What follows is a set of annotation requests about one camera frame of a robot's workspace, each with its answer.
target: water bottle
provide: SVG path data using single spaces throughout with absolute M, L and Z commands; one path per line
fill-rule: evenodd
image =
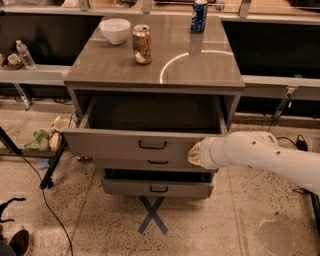
M 34 63 L 31 54 L 28 50 L 28 47 L 21 42 L 21 40 L 17 40 L 17 51 L 20 54 L 23 64 L 27 69 L 36 69 L 36 64 Z

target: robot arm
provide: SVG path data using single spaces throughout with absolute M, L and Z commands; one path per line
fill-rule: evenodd
M 241 166 L 270 171 L 320 194 L 320 154 L 280 147 L 268 132 L 205 138 L 190 150 L 189 161 L 206 169 Z

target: countertop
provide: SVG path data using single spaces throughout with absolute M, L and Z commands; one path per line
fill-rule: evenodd
M 219 17 L 208 17 L 202 34 L 190 33 L 191 16 L 107 15 L 136 24 L 148 24 L 152 31 L 152 62 L 134 61 L 132 36 L 113 45 L 99 28 L 65 78 L 67 85 L 158 89 L 244 89 Z

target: tape mark on floor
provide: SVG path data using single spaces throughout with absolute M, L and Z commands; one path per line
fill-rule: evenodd
M 148 210 L 148 215 L 146 216 L 144 221 L 141 223 L 138 229 L 138 232 L 140 234 L 143 234 L 146 228 L 148 227 L 150 221 L 153 219 L 155 223 L 158 225 L 158 227 L 160 228 L 161 232 L 164 235 L 167 234 L 168 228 L 166 227 L 166 225 L 163 223 L 163 221 L 160 219 L 159 215 L 157 214 L 157 210 L 159 209 L 162 201 L 164 200 L 164 197 L 159 197 L 153 206 L 150 205 L 148 199 L 145 196 L 140 196 L 139 199 Z

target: soda can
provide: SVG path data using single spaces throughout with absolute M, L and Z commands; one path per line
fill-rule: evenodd
M 148 25 L 136 25 L 133 28 L 133 54 L 137 63 L 151 62 L 151 29 Z
M 208 12 L 207 0 L 195 0 L 193 3 L 191 31 L 194 33 L 202 33 L 206 27 L 206 19 Z

